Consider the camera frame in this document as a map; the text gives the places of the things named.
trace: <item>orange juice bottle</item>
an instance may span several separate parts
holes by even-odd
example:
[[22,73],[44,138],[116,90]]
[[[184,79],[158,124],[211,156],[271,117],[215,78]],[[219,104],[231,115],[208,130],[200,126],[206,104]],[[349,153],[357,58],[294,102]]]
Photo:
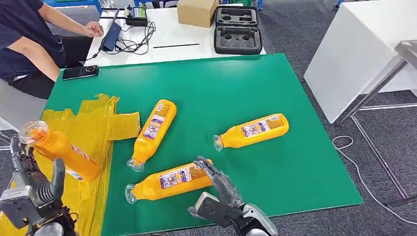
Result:
[[164,99],[158,101],[136,139],[132,159],[126,163],[128,167],[143,171],[143,164],[156,152],[176,113],[174,103]]
[[233,126],[222,135],[213,136],[214,148],[240,148],[287,133],[288,121],[283,114],[273,114],[241,125]]
[[19,132],[20,141],[31,144],[51,161],[60,157],[65,171],[78,180],[90,181],[100,172],[100,166],[87,154],[74,146],[61,132],[48,130],[44,121],[31,121]]
[[136,185],[128,184],[125,196],[127,202],[133,204],[140,199],[158,200],[211,185],[206,172],[189,163],[152,174]]

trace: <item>black phone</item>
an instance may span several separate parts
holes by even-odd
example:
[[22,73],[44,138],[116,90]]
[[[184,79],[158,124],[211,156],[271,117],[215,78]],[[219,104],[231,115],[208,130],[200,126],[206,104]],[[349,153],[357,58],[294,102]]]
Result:
[[80,66],[64,70],[62,80],[74,80],[98,75],[98,66]]

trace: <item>person's hand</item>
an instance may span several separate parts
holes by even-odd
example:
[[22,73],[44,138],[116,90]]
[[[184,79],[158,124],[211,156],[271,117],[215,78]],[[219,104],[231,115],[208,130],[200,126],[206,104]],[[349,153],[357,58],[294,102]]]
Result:
[[84,26],[83,35],[87,37],[100,37],[103,35],[103,27],[98,22],[89,22]]

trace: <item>yellow plastic sheet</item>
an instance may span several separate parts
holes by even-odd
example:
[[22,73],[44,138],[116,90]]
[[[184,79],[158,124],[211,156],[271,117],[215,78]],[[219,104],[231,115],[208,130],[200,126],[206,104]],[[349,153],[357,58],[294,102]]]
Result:
[[[42,115],[50,130],[66,134],[102,167],[101,174],[90,182],[65,175],[62,202],[70,212],[79,215],[75,226],[81,236],[99,236],[101,232],[112,163],[111,141],[137,137],[140,131],[139,112],[115,115],[117,97],[104,94],[96,97],[96,100],[83,100],[76,116],[70,109],[45,110]],[[35,159],[51,179],[52,162],[36,152]],[[4,214],[0,215],[0,235],[23,236],[26,231],[27,227],[15,229]]]

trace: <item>blue shelf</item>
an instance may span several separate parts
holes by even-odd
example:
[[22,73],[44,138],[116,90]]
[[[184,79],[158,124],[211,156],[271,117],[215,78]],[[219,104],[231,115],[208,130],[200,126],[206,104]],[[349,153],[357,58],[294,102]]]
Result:
[[83,1],[60,1],[44,0],[44,3],[53,7],[63,6],[95,6],[99,14],[101,14],[101,6],[99,0],[83,0]]

